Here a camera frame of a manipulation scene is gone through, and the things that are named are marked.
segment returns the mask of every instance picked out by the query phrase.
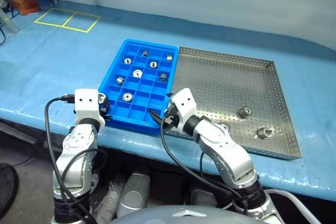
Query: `perforated metal tray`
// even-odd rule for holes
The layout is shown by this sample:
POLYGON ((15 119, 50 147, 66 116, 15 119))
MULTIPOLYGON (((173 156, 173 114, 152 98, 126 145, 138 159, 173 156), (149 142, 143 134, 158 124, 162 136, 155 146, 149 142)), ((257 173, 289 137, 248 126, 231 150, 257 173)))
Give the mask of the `perforated metal tray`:
MULTIPOLYGON (((189 87, 199 116, 226 122, 234 141, 251 153, 296 159, 302 153, 273 61, 180 47, 172 92, 189 87), (248 106, 246 119, 238 110, 248 106), (261 139, 257 131, 270 126, 274 135, 261 139)), ((169 135, 180 135, 175 129, 169 135)))

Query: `table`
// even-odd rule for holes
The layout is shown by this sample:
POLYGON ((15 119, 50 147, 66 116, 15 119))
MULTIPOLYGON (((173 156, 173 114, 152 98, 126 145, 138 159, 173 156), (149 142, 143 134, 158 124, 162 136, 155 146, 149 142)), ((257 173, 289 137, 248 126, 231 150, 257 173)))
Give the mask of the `table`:
MULTIPOLYGON (((0 118, 45 129, 46 102, 77 88, 98 88, 125 39, 138 39, 233 55, 273 60, 303 158, 284 161, 251 155, 264 186, 336 201, 336 52, 301 39, 127 12, 41 1, 43 11, 13 19, 20 32, 0 47, 0 118), (51 7, 101 16, 88 33, 36 24, 51 7)), ((73 105, 50 108, 51 130, 67 134, 75 123, 73 105)), ((173 154, 198 168, 199 147, 166 137, 173 154)), ((172 161, 159 136, 106 127, 99 144, 128 153, 172 161)), ((217 174, 204 158, 204 170, 217 174)))

